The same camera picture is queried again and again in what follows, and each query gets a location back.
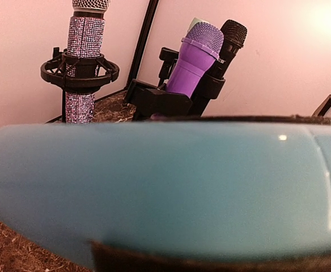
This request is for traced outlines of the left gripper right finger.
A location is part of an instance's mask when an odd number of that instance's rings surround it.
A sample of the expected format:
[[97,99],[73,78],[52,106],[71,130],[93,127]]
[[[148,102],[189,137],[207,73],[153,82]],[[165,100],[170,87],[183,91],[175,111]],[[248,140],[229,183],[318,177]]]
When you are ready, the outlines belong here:
[[307,124],[331,126],[331,117],[321,116],[180,116],[165,117],[153,115],[146,121],[153,122],[256,122],[256,123],[280,123],[280,124]]

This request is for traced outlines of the blue microphone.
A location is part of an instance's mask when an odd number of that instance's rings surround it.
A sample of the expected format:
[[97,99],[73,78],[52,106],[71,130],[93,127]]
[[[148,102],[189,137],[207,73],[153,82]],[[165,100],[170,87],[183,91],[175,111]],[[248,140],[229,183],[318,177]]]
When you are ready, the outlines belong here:
[[329,253],[331,126],[5,126],[0,221],[89,268],[92,240],[221,262]]

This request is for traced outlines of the purple microphone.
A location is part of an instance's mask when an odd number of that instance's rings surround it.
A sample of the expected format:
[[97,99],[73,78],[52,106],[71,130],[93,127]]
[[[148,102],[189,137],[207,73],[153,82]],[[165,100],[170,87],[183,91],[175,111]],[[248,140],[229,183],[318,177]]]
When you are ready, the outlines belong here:
[[219,58],[224,35],[207,22],[196,23],[181,39],[179,57],[166,91],[191,97],[205,72]]

